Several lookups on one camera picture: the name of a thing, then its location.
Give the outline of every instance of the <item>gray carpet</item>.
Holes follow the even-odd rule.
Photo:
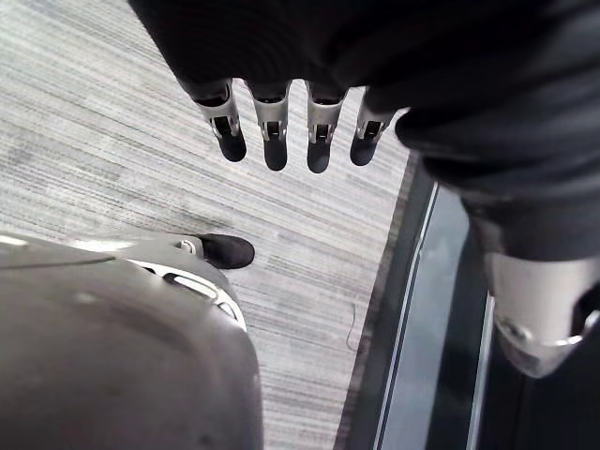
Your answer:
[[[289,164],[270,172],[241,83],[248,156],[234,164],[123,0],[4,0],[0,60],[0,227],[249,239],[256,262],[228,276],[261,362],[267,448],[331,449],[408,158],[388,130],[370,165],[351,164],[361,92],[315,175],[295,82]]]

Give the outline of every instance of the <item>robotic hand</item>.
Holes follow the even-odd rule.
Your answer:
[[[246,147],[246,80],[265,160],[284,168],[290,80],[308,90],[309,168],[325,170],[348,88],[365,85],[351,158],[401,141],[456,191],[484,251],[508,357],[554,370],[596,322],[600,6],[584,0],[129,0],[225,158]]]

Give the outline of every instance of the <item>silver metal part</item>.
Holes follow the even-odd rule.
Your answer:
[[[285,136],[288,132],[288,102],[289,102],[289,94],[290,94],[290,85],[285,92],[285,97],[274,103],[266,103],[264,101],[260,101],[252,96],[252,101],[254,101],[254,108],[256,110],[256,118],[261,128],[262,138],[265,141],[270,141],[271,136],[269,136],[269,131],[267,129],[268,122],[277,122],[278,123],[278,136],[280,141],[285,141]]]
[[[191,289],[195,293],[198,293],[203,297],[208,298],[210,301],[213,302],[213,305],[215,305],[220,310],[232,317],[232,319],[234,319],[238,323],[240,328],[242,328],[244,331],[247,331],[246,321],[244,320],[242,310],[237,305],[237,303],[233,301],[229,294],[221,288],[219,288],[219,286],[217,286],[215,283],[205,278],[198,277],[197,275],[194,275],[191,272],[179,270],[174,267],[169,267],[167,265],[137,260],[129,261],[139,265],[140,267],[143,267],[146,270],[152,271],[159,277],[166,278],[167,280],[180,284],[181,286],[185,286],[186,288]]]
[[[247,331],[246,321],[239,306],[216,282],[215,272],[223,282],[226,278],[217,269],[202,261],[202,240],[181,234],[146,232],[128,240],[119,239],[79,239],[69,246],[88,251],[107,253],[147,269],[165,278],[171,284],[190,289],[202,298],[231,316],[239,326]]]
[[[311,143],[315,143],[317,141],[317,126],[325,125],[327,126],[327,134],[324,139],[326,143],[330,143],[334,137],[334,131],[338,126],[339,114],[341,113],[341,106],[344,102],[344,97],[339,103],[335,103],[332,105],[323,105],[321,103],[317,103],[312,95],[312,89],[310,87],[310,83],[307,82],[307,91],[308,91],[308,140]]]
[[[210,124],[213,133],[218,138],[222,138],[220,131],[217,128],[215,119],[219,117],[226,117],[229,123],[230,129],[232,130],[232,136],[237,136],[240,132],[240,118],[237,112],[237,106],[235,105],[235,97],[233,96],[233,85],[232,80],[226,81],[227,84],[227,99],[218,106],[205,106],[196,102],[200,111],[204,115],[204,118]]]
[[[358,118],[356,119],[356,137],[358,139],[365,139],[367,126],[369,122],[373,122],[377,124],[379,128],[377,133],[369,138],[372,141],[377,142],[381,138],[385,129],[390,125],[393,117],[394,112],[375,113],[371,111],[365,104],[365,96],[363,96],[360,109],[358,110]]]
[[[184,239],[179,243],[179,248],[181,248],[182,250],[186,251],[187,253],[191,253],[192,255],[196,254],[196,246],[194,245],[193,242],[189,241],[188,239]]]
[[[600,316],[593,311],[573,333],[579,300],[600,282],[600,258],[534,262],[492,253],[486,256],[486,269],[506,356],[534,378],[554,371]]]

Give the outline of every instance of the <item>black fabric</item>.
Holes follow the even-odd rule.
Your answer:
[[[487,251],[600,253],[597,0],[130,0],[175,75],[370,86]]]

